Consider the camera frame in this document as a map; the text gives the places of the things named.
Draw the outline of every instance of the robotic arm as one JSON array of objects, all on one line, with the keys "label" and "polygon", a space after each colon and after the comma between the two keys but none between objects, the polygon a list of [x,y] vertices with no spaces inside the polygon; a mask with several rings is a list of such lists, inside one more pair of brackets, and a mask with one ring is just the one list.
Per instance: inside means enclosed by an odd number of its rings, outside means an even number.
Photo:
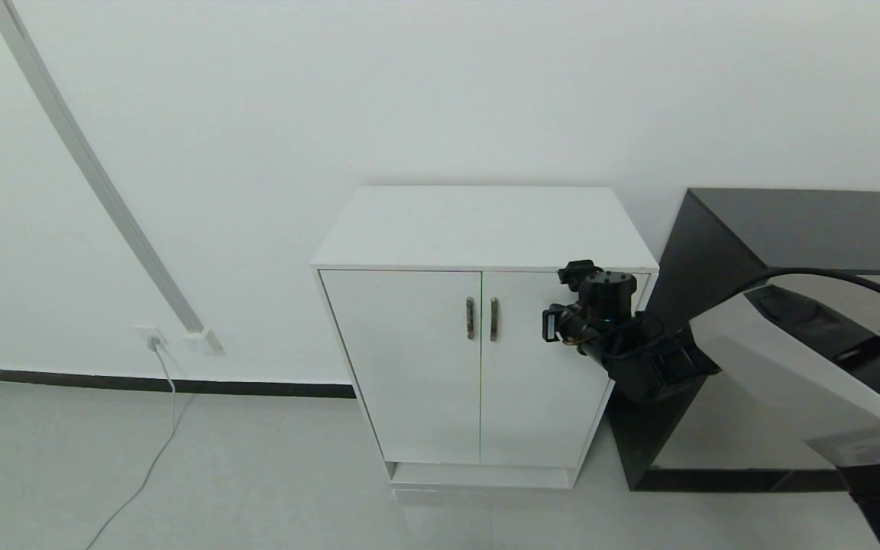
[{"label": "robotic arm", "polygon": [[839,272],[773,271],[665,334],[659,319],[631,313],[633,275],[573,261],[559,281],[579,299],[542,313],[542,338],[600,363],[635,403],[726,371],[838,469],[880,542],[880,337],[810,297],[768,284],[748,290],[792,272],[880,292]]}]

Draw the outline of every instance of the cabinet base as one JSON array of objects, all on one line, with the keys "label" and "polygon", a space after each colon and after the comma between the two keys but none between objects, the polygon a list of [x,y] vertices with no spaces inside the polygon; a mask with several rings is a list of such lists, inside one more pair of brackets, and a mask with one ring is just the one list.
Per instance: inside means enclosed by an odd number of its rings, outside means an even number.
[{"label": "cabinet base", "polygon": [[513,487],[568,490],[575,467],[517,467],[464,464],[388,463],[394,488]]}]

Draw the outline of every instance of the cabinet top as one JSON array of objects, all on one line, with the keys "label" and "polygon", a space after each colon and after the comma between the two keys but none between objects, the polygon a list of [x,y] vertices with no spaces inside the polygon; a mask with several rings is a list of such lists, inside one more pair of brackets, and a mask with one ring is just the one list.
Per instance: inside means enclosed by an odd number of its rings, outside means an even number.
[{"label": "cabinet top", "polygon": [[555,271],[570,260],[657,271],[623,205],[605,187],[360,187],[311,265]]}]

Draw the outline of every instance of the white wall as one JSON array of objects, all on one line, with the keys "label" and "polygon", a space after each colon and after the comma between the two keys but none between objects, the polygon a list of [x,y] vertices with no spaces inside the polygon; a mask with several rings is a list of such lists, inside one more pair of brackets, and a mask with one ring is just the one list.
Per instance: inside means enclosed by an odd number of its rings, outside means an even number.
[{"label": "white wall", "polygon": [[[192,378],[346,382],[307,261],[363,183],[607,184],[655,255],[688,186],[880,190],[876,4],[18,10],[227,348],[181,351]],[[181,327],[10,62],[0,44],[0,365],[142,376],[130,325]]]}]

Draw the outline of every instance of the floor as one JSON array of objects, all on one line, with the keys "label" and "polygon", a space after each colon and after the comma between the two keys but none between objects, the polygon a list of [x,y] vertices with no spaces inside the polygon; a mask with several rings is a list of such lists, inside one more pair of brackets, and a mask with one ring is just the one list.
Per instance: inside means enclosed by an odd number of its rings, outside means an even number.
[{"label": "floor", "polygon": [[[177,397],[95,549],[875,549],[845,494],[629,493],[608,428],[575,490],[394,495],[353,400]],[[170,429],[167,393],[0,382],[0,549],[83,549]]]}]

